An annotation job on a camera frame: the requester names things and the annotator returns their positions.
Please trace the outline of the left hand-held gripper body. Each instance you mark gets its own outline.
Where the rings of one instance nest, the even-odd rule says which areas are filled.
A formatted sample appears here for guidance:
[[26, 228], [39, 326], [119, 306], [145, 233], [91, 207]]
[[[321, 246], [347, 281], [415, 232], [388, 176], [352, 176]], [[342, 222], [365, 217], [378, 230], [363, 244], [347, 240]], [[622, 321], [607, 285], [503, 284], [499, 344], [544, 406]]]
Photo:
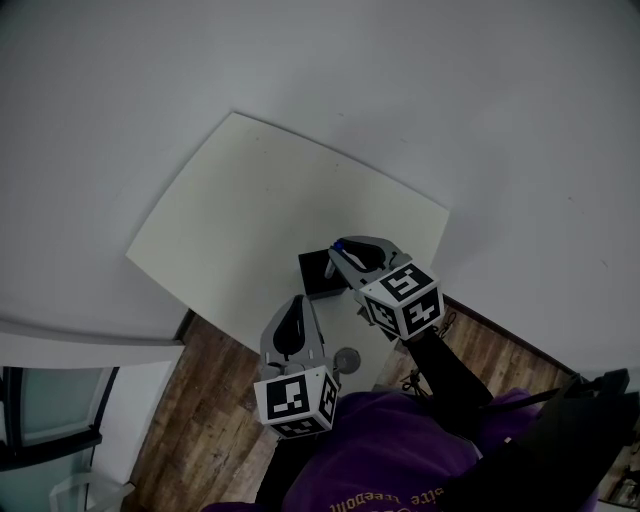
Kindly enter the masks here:
[[262, 356], [260, 380], [254, 384], [259, 420], [282, 439], [328, 432], [339, 389], [329, 358], [287, 361]]

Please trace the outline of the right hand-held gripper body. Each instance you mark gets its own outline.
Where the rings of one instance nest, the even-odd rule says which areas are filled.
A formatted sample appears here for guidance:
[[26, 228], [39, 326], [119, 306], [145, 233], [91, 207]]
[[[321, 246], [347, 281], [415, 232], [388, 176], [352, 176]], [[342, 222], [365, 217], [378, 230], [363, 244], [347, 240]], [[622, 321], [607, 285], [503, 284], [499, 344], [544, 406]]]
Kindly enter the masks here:
[[402, 340], [431, 327], [443, 315], [440, 280], [413, 261], [364, 285], [359, 293], [370, 322]]

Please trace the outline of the blue pen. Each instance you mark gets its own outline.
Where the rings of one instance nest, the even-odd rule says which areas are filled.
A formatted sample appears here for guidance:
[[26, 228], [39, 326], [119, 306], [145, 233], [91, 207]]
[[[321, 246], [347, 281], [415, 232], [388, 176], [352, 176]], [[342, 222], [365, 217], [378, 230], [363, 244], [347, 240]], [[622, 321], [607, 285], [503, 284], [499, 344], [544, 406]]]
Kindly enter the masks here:
[[358, 257], [358, 255], [353, 250], [349, 250], [342, 241], [340, 240], [336, 241], [333, 244], [333, 248], [359, 271], [364, 271], [366, 269], [364, 262]]

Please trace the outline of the black square pen holder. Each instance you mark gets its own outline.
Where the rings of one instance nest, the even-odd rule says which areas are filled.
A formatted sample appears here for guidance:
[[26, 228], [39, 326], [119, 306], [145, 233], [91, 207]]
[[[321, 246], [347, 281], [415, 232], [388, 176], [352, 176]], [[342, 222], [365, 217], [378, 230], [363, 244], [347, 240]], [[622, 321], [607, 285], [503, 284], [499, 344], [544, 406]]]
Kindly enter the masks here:
[[325, 276], [331, 262], [327, 249], [299, 254], [298, 262], [305, 295], [311, 301], [341, 295], [348, 288], [337, 271], [330, 278]]

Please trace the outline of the person's left forearm black sleeve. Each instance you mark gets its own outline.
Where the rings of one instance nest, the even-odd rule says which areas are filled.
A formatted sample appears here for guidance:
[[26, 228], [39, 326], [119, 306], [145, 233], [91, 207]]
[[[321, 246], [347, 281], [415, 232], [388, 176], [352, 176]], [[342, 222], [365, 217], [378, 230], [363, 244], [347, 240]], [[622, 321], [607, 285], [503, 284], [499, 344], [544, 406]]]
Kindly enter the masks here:
[[279, 511], [286, 494], [313, 456], [316, 438], [281, 439], [277, 442], [255, 503], [270, 511]]

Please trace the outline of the person's right forearm black sleeve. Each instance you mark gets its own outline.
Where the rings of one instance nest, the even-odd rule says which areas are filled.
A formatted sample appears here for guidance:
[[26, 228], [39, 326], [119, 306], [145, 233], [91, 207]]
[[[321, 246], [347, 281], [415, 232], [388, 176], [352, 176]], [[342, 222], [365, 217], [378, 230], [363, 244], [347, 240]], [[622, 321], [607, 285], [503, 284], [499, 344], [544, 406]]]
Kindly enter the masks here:
[[403, 345], [431, 389], [428, 410], [446, 431], [473, 440], [491, 392], [431, 328]]

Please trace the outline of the person's purple shirt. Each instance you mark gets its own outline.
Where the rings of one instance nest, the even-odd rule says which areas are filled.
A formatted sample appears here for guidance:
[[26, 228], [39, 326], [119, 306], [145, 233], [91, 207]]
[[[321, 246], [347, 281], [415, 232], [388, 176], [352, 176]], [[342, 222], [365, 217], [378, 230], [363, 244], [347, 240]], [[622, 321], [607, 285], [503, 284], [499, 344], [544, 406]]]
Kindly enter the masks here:
[[507, 438], [526, 431], [535, 406], [486, 416], [473, 440], [447, 432], [418, 400], [400, 392], [354, 393], [279, 511], [255, 500], [212, 503], [201, 512], [440, 512], [445, 484]]

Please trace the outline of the white table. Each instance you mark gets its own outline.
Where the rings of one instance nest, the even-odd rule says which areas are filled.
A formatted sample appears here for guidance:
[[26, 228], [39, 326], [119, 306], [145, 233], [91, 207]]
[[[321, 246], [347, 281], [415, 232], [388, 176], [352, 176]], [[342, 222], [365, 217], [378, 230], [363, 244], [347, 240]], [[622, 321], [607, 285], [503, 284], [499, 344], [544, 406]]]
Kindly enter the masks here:
[[127, 255], [197, 315], [258, 350], [276, 311], [304, 290], [301, 254], [365, 235], [430, 265], [448, 217], [357, 161], [232, 114], [160, 198]]

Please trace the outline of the black framed window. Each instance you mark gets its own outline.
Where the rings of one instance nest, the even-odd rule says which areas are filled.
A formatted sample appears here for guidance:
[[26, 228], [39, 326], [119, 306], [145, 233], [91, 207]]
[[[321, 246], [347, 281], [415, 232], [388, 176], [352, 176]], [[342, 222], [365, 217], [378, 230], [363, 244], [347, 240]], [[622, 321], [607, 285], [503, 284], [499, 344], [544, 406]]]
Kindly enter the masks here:
[[119, 369], [0, 369], [0, 472], [48, 463], [101, 444]]

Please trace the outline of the white chair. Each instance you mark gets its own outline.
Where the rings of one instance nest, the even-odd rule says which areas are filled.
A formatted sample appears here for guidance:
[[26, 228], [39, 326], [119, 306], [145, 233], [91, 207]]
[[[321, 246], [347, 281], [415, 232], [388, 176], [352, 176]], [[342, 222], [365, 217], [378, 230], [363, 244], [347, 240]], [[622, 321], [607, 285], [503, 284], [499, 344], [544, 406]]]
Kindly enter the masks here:
[[96, 472], [71, 475], [49, 493], [50, 512], [121, 512], [123, 501], [136, 489]]

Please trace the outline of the black strapped bag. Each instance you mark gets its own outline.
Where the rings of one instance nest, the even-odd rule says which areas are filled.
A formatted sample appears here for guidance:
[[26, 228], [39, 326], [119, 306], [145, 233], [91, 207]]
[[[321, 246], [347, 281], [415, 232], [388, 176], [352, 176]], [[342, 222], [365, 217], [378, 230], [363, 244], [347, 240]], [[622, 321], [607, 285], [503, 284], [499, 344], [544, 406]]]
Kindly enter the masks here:
[[625, 369], [573, 377], [526, 432], [444, 486], [441, 512], [579, 512], [640, 418], [629, 382]]

